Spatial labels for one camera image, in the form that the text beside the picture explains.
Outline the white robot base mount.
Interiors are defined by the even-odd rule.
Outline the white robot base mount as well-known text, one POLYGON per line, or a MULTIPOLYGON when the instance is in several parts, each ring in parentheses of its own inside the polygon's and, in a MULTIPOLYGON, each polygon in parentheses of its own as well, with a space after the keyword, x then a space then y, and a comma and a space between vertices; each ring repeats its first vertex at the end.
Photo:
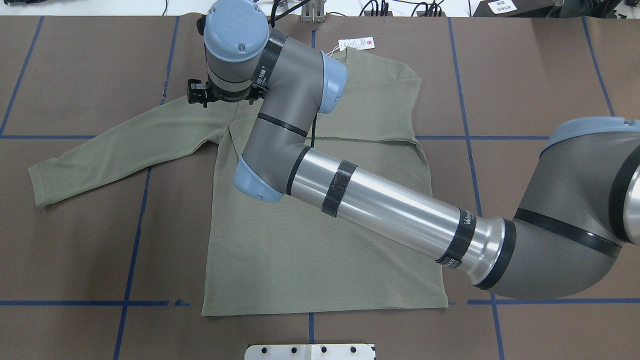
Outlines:
POLYGON ((245 360, 375 360, 374 344, 256 344, 247 347, 245 360))

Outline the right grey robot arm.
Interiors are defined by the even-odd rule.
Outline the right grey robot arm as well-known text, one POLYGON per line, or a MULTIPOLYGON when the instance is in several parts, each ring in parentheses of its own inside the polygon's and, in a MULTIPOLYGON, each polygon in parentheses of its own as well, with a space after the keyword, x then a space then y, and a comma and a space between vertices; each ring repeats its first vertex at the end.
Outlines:
POLYGON ((483 218, 424 193, 419 79, 404 64, 331 57, 251 0, 219 0, 197 27, 208 79, 189 80, 189 103, 243 112, 212 208, 214 284, 233 302, 425 300, 440 268, 499 296, 565 297, 639 243, 638 121, 560 125, 513 218, 483 218))

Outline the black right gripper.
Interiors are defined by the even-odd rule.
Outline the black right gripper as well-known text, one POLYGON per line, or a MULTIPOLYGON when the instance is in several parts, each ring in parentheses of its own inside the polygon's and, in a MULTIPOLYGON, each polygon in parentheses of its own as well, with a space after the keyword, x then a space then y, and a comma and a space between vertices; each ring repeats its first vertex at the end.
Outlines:
POLYGON ((199 79, 188 79, 187 90, 187 102, 201 104, 204 108, 208 107, 209 103, 217 101, 237 103, 246 100, 252 104, 254 101, 264 98, 267 93, 267 88, 255 83, 240 91, 228 91, 209 80, 203 83, 199 79))

